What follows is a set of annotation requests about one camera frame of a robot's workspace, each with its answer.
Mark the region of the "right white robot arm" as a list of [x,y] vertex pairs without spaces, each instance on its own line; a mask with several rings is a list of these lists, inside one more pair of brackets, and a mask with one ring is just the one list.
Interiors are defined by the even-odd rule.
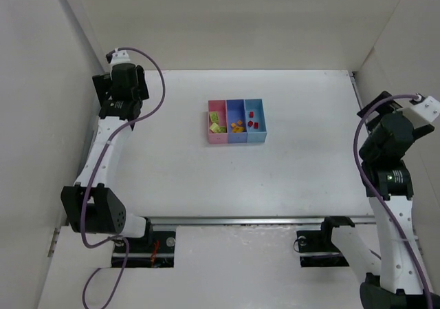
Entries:
[[380,254],[364,243],[349,217],[326,217],[322,236],[357,277],[363,308],[438,308],[439,296],[430,290],[413,231],[414,190],[403,157],[434,131],[439,101],[382,92],[358,115],[353,157],[375,217]]

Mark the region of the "green lego brick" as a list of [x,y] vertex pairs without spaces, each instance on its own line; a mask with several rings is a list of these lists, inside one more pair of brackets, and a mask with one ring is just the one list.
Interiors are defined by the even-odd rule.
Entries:
[[217,112],[210,112],[209,113],[210,121],[211,122],[219,122],[219,115]]
[[211,130],[211,132],[213,133],[219,133],[221,131],[221,127],[217,124],[217,123],[212,123],[211,126],[209,127],[209,129]]

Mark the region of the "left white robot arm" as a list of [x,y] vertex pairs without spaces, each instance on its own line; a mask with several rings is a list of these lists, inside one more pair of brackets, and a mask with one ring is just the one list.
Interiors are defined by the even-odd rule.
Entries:
[[132,134],[144,100],[149,98],[144,69],[132,63],[113,65],[111,72],[92,78],[100,101],[98,128],[87,161],[60,198],[74,232],[142,238],[145,217],[129,213],[112,191],[125,142]]

